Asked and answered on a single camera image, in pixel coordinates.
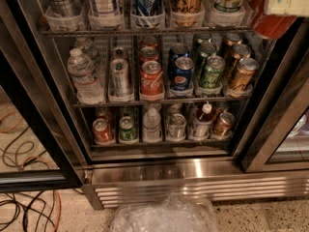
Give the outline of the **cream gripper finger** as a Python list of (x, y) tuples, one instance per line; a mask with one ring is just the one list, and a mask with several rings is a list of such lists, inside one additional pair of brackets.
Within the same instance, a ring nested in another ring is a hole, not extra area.
[(309, 0), (265, 0), (267, 15), (309, 16)]

